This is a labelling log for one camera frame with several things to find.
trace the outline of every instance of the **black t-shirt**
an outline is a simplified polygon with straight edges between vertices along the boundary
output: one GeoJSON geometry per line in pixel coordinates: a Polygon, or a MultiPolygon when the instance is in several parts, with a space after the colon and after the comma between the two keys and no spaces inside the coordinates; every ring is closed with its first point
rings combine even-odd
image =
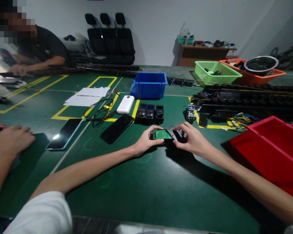
{"type": "Polygon", "coordinates": [[[18,54],[27,58],[34,59],[37,57],[44,62],[53,56],[60,56],[70,61],[68,50],[63,42],[48,29],[37,26],[37,37],[34,43],[18,44],[18,54]]]}

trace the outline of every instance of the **sheet of paper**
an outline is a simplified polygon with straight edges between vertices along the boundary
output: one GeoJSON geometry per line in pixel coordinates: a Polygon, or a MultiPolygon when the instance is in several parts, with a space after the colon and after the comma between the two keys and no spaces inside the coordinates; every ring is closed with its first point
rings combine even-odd
{"type": "Polygon", "coordinates": [[[64,106],[86,106],[89,107],[105,97],[109,87],[83,88],[78,93],[71,96],[64,103],[64,106]]]}
{"type": "Polygon", "coordinates": [[[65,102],[64,106],[85,106],[89,107],[100,100],[101,97],[75,97],[69,102],[65,102]]]}

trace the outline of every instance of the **green circuit board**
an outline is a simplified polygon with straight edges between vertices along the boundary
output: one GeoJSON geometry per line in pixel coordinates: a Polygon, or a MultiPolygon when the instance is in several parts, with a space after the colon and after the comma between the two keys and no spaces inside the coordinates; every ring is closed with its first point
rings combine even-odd
{"type": "Polygon", "coordinates": [[[156,139],[172,139],[166,130],[153,130],[153,140],[156,139]]]}

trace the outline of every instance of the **white power bank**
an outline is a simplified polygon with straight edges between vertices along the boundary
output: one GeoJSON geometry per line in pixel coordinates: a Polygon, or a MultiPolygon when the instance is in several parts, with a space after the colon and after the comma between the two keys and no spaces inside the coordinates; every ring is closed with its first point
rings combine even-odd
{"type": "Polygon", "coordinates": [[[120,102],[116,112],[118,114],[129,114],[131,106],[134,102],[134,96],[124,96],[123,100],[120,102]]]}

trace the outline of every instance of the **red plastic bin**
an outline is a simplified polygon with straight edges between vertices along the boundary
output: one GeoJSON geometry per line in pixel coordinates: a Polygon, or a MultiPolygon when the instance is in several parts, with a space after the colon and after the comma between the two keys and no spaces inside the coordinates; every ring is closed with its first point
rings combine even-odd
{"type": "Polygon", "coordinates": [[[273,79],[277,78],[278,76],[286,75],[286,72],[277,70],[277,69],[272,69],[272,74],[269,76],[258,76],[254,75],[250,72],[241,70],[240,68],[231,66],[230,64],[227,64],[226,62],[234,62],[234,63],[239,63],[239,62],[246,62],[245,59],[227,59],[227,60],[220,60],[221,63],[227,65],[228,67],[238,71],[241,73],[243,76],[237,78],[234,82],[241,84],[241,85],[249,85],[249,86],[256,86],[256,85],[264,85],[267,84],[268,82],[272,81],[273,79]]]}
{"type": "Polygon", "coordinates": [[[293,126],[271,116],[230,143],[267,180],[293,196],[293,126]]]}

